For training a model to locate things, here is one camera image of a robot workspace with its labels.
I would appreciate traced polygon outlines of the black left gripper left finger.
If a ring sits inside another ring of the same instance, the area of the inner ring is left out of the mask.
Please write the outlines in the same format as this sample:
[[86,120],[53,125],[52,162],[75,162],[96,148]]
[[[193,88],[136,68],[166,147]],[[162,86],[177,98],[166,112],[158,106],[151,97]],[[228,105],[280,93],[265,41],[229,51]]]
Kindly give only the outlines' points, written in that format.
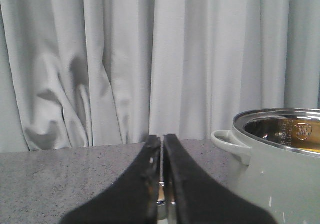
[[156,223],[161,141],[148,137],[128,169],[104,192],[66,214],[61,223]]

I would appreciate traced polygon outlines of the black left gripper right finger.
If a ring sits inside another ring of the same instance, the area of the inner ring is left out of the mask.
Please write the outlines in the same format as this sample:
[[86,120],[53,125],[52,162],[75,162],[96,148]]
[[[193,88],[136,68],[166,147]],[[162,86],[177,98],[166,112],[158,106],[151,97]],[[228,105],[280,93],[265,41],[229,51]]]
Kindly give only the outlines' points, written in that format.
[[174,134],[164,136],[163,176],[169,223],[275,223],[262,208],[208,175]]

